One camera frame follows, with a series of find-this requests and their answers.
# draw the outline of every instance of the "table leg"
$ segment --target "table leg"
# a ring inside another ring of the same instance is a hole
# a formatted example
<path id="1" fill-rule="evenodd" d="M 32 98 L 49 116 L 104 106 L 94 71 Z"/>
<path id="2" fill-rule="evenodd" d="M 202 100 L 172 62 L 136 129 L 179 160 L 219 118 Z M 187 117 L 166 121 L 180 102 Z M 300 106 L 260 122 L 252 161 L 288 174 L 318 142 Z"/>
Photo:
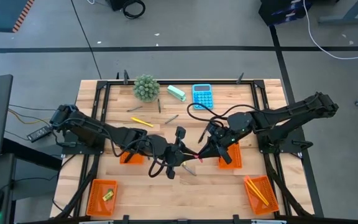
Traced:
<path id="1" fill-rule="evenodd" d="M 358 1 L 348 10 L 345 16 L 323 16 L 318 20 L 319 24 L 348 24 L 358 23 Z"/>
<path id="2" fill-rule="evenodd" d="M 36 151 L 23 146 L 15 141 L 4 138 L 2 153 L 13 153 L 17 159 L 31 162 L 38 166 L 43 166 L 53 170 L 60 170 L 62 161 L 48 154 Z"/>

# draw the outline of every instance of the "orange mesh tray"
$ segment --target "orange mesh tray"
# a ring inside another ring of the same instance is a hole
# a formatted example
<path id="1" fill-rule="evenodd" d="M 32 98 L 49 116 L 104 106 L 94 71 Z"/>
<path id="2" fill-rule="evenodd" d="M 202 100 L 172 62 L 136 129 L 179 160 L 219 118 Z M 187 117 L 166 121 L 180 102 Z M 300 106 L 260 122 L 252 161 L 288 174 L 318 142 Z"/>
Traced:
<path id="1" fill-rule="evenodd" d="M 111 200 L 104 201 L 109 189 L 112 189 L 114 195 Z M 88 207 L 86 215 L 110 217 L 114 211 L 114 204 L 117 198 L 117 182 L 115 180 L 94 179 L 92 181 L 91 193 L 89 194 Z"/>
<path id="2" fill-rule="evenodd" d="M 259 199 L 258 196 L 256 196 L 254 191 L 249 189 L 246 183 L 247 179 L 250 179 L 255 184 L 255 186 L 258 188 L 260 193 L 268 201 L 268 205 L 265 205 L 263 201 L 261 201 L 261 199 Z M 279 208 L 278 208 L 277 199 L 274 196 L 272 186 L 270 185 L 269 179 L 267 178 L 266 175 L 256 178 L 250 178 L 249 176 L 246 176 L 244 178 L 244 185 L 246 186 L 249 203 L 256 215 L 263 215 L 263 214 L 278 211 Z"/>
<path id="3" fill-rule="evenodd" d="M 123 155 L 119 158 L 120 164 L 132 164 L 132 165 L 142 165 L 144 156 L 141 156 L 140 154 L 134 154 L 131 159 L 127 163 L 125 162 L 125 159 L 128 157 L 130 153 L 124 152 Z"/>
<path id="4" fill-rule="evenodd" d="M 232 144 L 227 148 L 227 153 L 229 153 L 232 162 L 227 164 L 222 157 L 219 158 L 219 168 L 220 169 L 241 169 L 242 168 L 242 156 L 240 150 L 240 144 L 238 142 Z"/>

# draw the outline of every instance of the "yellow sticky note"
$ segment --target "yellow sticky note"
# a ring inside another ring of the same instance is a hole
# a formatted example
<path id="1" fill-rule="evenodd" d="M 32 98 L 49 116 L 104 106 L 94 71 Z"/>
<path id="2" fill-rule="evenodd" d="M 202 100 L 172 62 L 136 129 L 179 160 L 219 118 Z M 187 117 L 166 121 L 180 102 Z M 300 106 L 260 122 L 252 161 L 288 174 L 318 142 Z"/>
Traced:
<path id="1" fill-rule="evenodd" d="M 113 191 L 109 191 L 105 196 L 103 196 L 103 200 L 104 200 L 104 201 L 107 201 L 107 200 L 109 200 L 110 198 L 112 198 L 113 195 L 114 195 L 114 192 L 113 192 Z"/>

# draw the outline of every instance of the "yellow pencil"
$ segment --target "yellow pencil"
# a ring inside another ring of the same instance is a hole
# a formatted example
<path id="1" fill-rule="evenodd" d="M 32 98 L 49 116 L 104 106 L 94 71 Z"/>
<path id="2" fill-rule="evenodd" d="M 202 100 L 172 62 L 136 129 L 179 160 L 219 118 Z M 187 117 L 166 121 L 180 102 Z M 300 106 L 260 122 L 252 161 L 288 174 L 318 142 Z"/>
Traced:
<path id="1" fill-rule="evenodd" d="M 258 196 L 258 198 L 266 205 L 268 206 L 269 203 L 266 200 L 266 198 L 262 195 L 262 193 L 260 193 L 259 189 L 255 186 L 255 184 L 250 180 L 246 180 L 246 183 L 248 185 L 248 187 L 251 188 L 251 190 L 256 194 L 256 196 Z"/>
<path id="2" fill-rule="evenodd" d="M 147 126 L 154 127 L 154 125 L 149 124 L 149 123 L 147 123 L 147 122 L 145 122 L 145 121 L 139 120 L 139 119 L 137 119 L 137 118 L 131 117 L 131 119 L 132 119 L 133 121 L 136 121 L 136 122 L 140 123 L 140 124 L 145 124 L 145 125 L 147 125 Z"/>

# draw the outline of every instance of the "white cable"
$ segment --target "white cable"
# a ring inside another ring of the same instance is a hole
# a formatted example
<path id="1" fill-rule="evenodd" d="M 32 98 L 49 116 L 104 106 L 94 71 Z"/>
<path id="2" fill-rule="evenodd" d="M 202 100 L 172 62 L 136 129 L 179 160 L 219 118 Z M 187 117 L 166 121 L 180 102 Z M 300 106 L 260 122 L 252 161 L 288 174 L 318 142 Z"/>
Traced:
<path id="1" fill-rule="evenodd" d="M 358 57 L 350 57 L 350 58 L 337 57 L 337 56 L 335 56 L 335 55 L 330 54 L 328 51 L 322 49 L 322 48 L 316 43 L 316 41 L 314 40 L 313 36 L 311 35 L 311 31 L 310 31 L 310 19 L 309 19 L 309 15 L 308 15 L 308 10 L 307 10 L 307 8 L 306 8 L 305 0 L 303 0 L 303 8 L 305 9 L 306 18 L 308 19 L 308 30 L 309 30 L 310 38 L 311 38 L 311 40 L 313 41 L 313 43 L 314 43 L 320 50 L 322 50 L 323 52 L 325 52 L 325 53 L 328 54 L 329 56 L 331 56 L 331 57 L 333 57 L 333 58 L 336 58 L 336 59 L 341 59 L 341 60 L 358 59 Z"/>

